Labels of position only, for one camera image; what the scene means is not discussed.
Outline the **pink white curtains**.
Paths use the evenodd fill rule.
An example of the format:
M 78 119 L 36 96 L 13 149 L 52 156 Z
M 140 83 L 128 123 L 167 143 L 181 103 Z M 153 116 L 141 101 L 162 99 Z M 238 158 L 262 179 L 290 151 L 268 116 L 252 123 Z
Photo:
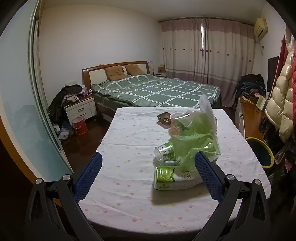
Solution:
M 217 86 L 222 105 L 231 107 L 238 81 L 252 72 L 253 26 L 218 18 L 182 18 L 160 26 L 167 77 Z

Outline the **red bucket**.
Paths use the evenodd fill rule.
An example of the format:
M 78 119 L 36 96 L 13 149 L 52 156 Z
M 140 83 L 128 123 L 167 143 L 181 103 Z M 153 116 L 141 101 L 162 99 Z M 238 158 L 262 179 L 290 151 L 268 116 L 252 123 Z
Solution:
M 85 119 L 83 117 L 77 117 L 72 121 L 72 127 L 75 130 L 76 135 L 80 136 L 88 132 Z

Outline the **wooden desk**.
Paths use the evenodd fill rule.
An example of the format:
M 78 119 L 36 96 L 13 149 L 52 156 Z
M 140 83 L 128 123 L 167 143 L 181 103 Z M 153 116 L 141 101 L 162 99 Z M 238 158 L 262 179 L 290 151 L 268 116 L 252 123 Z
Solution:
M 238 129 L 244 138 L 253 137 L 263 141 L 263 133 L 259 130 L 261 120 L 265 118 L 265 113 L 261 111 L 255 103 L 239 97 L 237 107 L 239 112 Z

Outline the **white bedside table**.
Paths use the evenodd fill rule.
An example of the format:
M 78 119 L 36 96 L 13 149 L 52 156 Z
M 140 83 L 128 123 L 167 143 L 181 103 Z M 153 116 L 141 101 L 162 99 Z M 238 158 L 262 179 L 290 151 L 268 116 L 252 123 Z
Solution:
M 97 115 L 95 101 L 93 96 L 87 96 L 80 101 L 64 107 L 70 125 L 75 118 L 84 118 L 85 120 Z

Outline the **small brown cardboard tray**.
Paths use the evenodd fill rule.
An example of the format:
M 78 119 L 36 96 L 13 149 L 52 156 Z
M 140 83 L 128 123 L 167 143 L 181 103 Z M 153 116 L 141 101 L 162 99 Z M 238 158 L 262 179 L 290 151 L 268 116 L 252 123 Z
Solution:
M 168 112 L 164 112 L 158 115 L 158 121 L 164 126 L 171 125 L 171 114 Z

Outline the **green plaid bed duvet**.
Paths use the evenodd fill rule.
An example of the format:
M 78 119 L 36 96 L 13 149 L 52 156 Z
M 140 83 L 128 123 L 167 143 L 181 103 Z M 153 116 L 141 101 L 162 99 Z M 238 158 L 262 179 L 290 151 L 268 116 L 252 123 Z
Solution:
M 217 86 L 150 74 L 93 83 L 91 88 L 96 100 L 108 107 L 111 104 L 122 104 L 134 107 L 198 108 L 202 95 L 208 98 L 210 104 L 221 102 Z

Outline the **black television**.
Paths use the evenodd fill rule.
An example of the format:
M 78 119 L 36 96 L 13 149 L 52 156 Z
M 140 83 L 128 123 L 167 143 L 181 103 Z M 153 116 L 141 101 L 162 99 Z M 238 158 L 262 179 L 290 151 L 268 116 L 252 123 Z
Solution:
M 267 72 L 267 85 L 266 85 L 266 90 L 271 93 L 272 87 L 273 87 L 273 82 L 274 78 L 276 75 L 276 69 L 278 66 L 278 59 L 279 56 L 272 57 L 268 59 L 268 72 Z

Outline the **clear plastic bottle green label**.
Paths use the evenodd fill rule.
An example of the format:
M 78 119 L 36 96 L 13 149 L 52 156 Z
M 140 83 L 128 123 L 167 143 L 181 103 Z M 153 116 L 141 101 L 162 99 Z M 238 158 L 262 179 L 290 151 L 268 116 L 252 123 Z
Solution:
M 154 157 L 158 162 L 164 164 L 165 162 L 175 160 L 175 150 L 172 142 L 159 145 L 154 149 Z

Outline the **sliding glass door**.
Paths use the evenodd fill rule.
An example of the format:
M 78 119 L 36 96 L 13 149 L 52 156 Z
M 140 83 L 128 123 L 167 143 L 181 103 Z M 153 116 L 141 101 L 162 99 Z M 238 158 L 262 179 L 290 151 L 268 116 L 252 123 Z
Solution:
M 33 35 L 38 3 L 27 1 L 1 34 L 1 121 L 29 173 L 56 181 L 72 171 L 50 135 L 36 93 Z

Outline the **green plastic bag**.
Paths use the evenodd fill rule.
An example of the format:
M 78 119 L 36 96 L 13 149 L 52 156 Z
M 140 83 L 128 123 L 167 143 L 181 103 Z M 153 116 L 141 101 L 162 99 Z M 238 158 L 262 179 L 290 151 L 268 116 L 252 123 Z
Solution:
M 203 152 L 210 162 L 221 155 L 217 139 L 217 120 L 207 96 L 199 99 L 199 109 L 188 110 L 178 119 L 184 126 L 179 136 L 171 136 L 180 168 L 194 168 L 195 155 Z

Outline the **cream puffer jacket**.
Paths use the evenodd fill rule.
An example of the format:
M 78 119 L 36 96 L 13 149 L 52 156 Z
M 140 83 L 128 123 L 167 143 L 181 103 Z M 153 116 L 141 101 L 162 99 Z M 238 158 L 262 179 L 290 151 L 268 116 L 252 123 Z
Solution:
M 285 143 L 293 132 L 293 87 L 292 66 L 294 51 L 289 51 L 280 75 L 271 92 L 271 98 L 265 108 L 269 121 L 279 130 L 279 136 Z

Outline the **brown pillow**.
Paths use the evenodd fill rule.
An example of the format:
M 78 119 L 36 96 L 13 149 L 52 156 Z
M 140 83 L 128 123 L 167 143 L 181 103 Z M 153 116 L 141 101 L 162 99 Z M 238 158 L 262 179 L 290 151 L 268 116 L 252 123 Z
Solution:
M 107 79 L 110 81 L 118 81 L 126 78 L 121 65 L 105 68 Z
M 128 75 L 131 75 L 131 76 L 145 74 L 145 72 L 143 70 L 141 70 L 137 64 L 128 64 L 128 65 L 125 65 L 125 68 L 126 68 Z

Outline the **wall air conditioner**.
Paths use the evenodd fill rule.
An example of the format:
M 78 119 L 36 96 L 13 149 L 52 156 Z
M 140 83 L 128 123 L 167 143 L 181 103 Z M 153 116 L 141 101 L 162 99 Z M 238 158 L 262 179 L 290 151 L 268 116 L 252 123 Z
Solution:
M 267 27 L 267 22 L 266 19 L 264 18 L 257 18 L 255 25 L 254 25 L 254 36 L 255 39 L 258 41 L 261 41 L 261 39 L 267 34 L 268 32 L 268 27 Z

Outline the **right brown pillow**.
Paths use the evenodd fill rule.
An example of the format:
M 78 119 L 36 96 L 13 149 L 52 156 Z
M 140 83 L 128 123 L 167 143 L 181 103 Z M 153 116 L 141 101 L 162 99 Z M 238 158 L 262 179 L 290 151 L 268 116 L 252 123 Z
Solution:
M 128 75 L 131 75 L 131 76 L 145 74 L 145 72 L 143 70 L 141 70 L 137 64 L 128 64 L 128 65 L 125 65 L 125 68 L 126 68 Z

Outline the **white plastic bowl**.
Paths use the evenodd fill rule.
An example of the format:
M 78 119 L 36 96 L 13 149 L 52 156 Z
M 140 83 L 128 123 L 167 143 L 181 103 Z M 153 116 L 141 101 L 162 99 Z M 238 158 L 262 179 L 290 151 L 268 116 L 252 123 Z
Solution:
M 183 130 L 183 125 L 178 120 L 179 118 L 183 117 L 184 113 L 174 113 L 170 115 L 171 119 L 171 127 L 169 133 L 171 136 L 179 136 Z

